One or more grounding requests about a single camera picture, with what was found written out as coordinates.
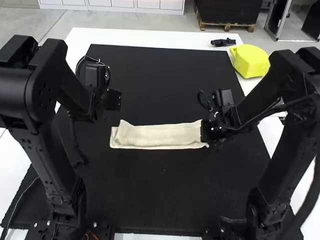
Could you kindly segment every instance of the gray floor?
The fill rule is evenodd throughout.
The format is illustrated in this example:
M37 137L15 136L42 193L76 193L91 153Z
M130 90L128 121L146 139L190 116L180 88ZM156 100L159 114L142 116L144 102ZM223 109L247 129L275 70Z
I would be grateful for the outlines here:
M280 49L297 51L307 46L320 48L319 42L274 42L264 31L266 18L267 13L260 13L254 33L242 27L231 27L230 32L238 33L244 43L256 45L268 54ZM291 16L285 22L282 39L308 39L299 30L295 19L298 17ZM0 47L14 34L32 35L40 43L47 38L65 39L73 27L200 32L190 2L186 3L183 16L0 7ZM224 31L222 27L209 27L205 32Z

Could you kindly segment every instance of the yellow plastic part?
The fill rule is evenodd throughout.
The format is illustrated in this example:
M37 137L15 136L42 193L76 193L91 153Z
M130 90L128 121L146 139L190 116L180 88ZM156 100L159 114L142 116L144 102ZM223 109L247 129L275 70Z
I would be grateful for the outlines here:
M230 48L234 68L245 78L262 77L270 68L269 56L261 48L243 44Z

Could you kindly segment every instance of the robotic arm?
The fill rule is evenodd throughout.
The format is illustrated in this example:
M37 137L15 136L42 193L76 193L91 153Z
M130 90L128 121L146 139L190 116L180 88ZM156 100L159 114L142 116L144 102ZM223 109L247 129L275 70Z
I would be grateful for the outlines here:
M201 140L216 146L239 133L250 132L269 115L288 112L271 161L247 199L246 221L239 226L239 221L222 217L221 239L291 239L290 234L300 228L319 196L319 179L315 178L312 196L306 198L309 202L283 229L294 190L319 153L320 50L307 47L296 54L275 51L269 60L267 75L240 103L234 104L230 89L212 94L214 106L210 99L200 102L209 111L209 118L202 121ZM284 104L277 105L281 98ZM319 177L319 166L317 158L315 177Z
M108 88L109 67L84 57L74 75L67 45L48 39L42 47L15 35L0 50L0 127L20 143L41 179L57 232L79 240L86 231L86 189L69 161L53 121L56 102L77 121L93 123L104 109L120 110L122 93Z

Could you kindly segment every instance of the folded towel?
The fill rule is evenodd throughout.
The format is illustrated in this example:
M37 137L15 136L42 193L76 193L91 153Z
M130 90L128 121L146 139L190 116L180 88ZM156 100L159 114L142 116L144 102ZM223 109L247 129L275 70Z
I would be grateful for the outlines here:
M199 149L209 147L201 142L201 120L190 123L133 126L121 120L111 128L113 149Z

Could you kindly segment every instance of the wooden pallet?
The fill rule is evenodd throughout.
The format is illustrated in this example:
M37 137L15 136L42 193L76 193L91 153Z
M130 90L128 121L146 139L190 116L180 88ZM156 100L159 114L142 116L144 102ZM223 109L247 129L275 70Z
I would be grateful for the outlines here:
M255 31L256 24L241 24L241 23L231 23L231 22L230 23L204 22L201 20L198 8L194 2L193 2L193 8L194 8L195 16L196 16L196 19L198 21L198 24L199 24L201 31L204 31L206 26L224 26L225 32L229 32L231 26L233 26L233 27L247 27L249 33L253 33Z

